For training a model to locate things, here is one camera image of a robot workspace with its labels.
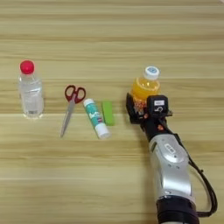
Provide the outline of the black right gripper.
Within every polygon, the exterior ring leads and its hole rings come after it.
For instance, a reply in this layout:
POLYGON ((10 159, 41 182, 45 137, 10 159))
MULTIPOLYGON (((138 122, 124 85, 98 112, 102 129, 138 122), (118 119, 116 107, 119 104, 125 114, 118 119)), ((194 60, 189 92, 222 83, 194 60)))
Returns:
POLYGON ((168 128, 166 120, 167 116, 172 116, 172 112, 170 110, 164 114, 144 111, 144 113, 140 115, 135 109, 135 103, 131 94, 126 95, 126 109, 129 114, 130 122, 132 124, 140 125, 148 141, 155 136, 172 133, 168 128))

